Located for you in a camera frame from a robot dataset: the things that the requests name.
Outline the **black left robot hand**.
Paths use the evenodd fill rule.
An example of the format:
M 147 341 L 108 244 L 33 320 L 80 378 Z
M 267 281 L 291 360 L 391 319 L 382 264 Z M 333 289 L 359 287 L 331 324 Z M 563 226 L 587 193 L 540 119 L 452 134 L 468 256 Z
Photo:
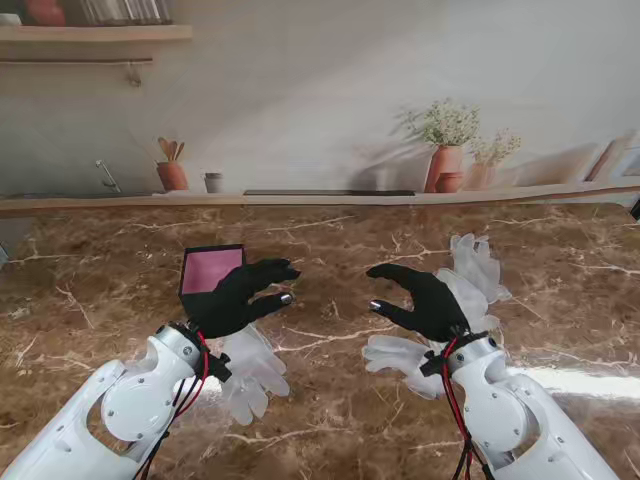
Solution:
M 184 295 L 183 306 L 192 330 L 205 339 L 235 334 L 293 301 L 289 292 L 256 298 L 271 285 L 296 280 L 301 272 L 287 259 L 265 259 L 233 269 L 211 292 Z

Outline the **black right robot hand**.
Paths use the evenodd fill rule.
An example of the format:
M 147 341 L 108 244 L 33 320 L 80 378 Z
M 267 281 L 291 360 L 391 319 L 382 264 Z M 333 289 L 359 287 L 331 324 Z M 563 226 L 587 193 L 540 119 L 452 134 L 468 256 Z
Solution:
M 471 331 L 454 294 L 433 273 L 385 263 L 370 268 L 366 275 L 393 281 L 410 294 L 411 311 L 383 300 L 370 302 L 372 311 L 392 323 L 440 343 L 447 343 Z

